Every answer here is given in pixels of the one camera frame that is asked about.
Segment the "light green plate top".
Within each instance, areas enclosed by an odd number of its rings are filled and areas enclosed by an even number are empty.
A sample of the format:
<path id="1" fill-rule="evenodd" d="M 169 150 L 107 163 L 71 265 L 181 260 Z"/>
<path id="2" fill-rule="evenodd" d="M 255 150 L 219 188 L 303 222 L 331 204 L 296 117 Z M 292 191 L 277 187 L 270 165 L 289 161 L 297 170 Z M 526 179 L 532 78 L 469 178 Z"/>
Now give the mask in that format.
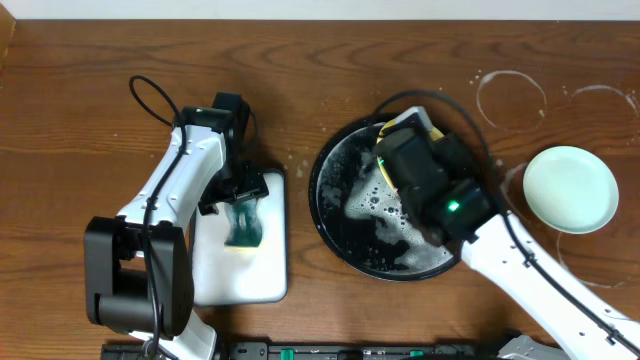
<path id="1" fill-rule="evenodd" d="M 533 214 L 569 234 L 603 228 L 615 216 L 620 199 L 616 178 L 605 162 L 574 146 L 537 154 L 525 169 L 523 192 Z"/>

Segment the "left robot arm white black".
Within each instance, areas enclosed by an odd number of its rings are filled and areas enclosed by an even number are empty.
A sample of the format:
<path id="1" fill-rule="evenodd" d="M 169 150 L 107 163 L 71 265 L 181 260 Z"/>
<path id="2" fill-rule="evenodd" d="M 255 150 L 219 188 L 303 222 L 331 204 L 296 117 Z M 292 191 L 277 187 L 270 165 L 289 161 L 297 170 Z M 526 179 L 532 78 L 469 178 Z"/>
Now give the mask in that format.
<path id="1" fill-rule="evenodd" d="M 186 107 L 147 183 L 114 217 L 84 233 L 89 321 L 143 337 L 141 358 L 212 359 L 215 330 L 193 310 L 195 285 L 185 233 L 195 211 L 268 194 L 258 171 L 239 161 L 249 105 Z"/>

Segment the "green yellow sponge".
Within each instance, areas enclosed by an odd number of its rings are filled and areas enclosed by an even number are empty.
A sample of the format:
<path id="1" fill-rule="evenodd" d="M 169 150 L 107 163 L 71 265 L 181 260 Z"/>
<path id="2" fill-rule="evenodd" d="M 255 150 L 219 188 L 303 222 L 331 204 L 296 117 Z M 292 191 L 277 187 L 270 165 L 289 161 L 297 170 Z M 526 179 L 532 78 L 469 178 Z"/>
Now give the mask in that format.
<path id="1" fill-rule="evenodd" d="M 259 247 L 263 229 L 258 217 L 257 205 L 256 199 L 227 205 L 226 217 L 230 230 L 224 242 L 226 247 L 240 250 Z"/>

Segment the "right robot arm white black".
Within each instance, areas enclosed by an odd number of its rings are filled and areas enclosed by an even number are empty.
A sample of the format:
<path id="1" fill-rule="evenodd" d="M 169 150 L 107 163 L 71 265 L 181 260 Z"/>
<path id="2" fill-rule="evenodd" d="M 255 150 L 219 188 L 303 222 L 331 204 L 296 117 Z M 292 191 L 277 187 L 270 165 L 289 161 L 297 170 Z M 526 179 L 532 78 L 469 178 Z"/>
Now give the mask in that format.
<path id="1" fill-rule="evenodd" d="M 524 309 L 571 359 L 636 359 L 639 326 L 552 258 L 518 217 L 479 183 L 467 149 L 448 138 L 425 145 L 429 201 L 423 218 L 443 244 Z"/>

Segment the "yellow plate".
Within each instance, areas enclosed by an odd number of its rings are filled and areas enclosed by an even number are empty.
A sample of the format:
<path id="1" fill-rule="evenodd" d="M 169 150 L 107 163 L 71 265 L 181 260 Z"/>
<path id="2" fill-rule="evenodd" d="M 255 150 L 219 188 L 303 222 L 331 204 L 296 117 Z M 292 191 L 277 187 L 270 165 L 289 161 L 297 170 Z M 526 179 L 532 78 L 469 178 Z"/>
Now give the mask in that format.
<path id="1" fill-rule="evenodd" d="M 396 119 L 392 119 L 388 122 L 386 122 L 382 128 L 380 129 L 378 136 L 376 138 L 376 143 L 380 143 L 383 138 L 383 131 L 384 130 L 388 130 L 394 126 L 396 126 L 398 124 L 398 121 Z M 433 127 L 430 131 L 429 131 L 429 137 L 434 140 L 434 141 L 439 141 L 440 139 L 442 139 L 444 137 L 444 133 L 442 131 L 440 131 L 437 127 Z M 385 166 L 384 166 L 384 160 L 380 157 L 377 156 L 377 163 L 378 163 L 378 167 L 382 173 L 383 178 L 385 179 L 386 183 L 389 185 L 389 187 L 394 191 L 397 192 L 397 187 L 394 185 L 393 181 L 391 180 Z"/>

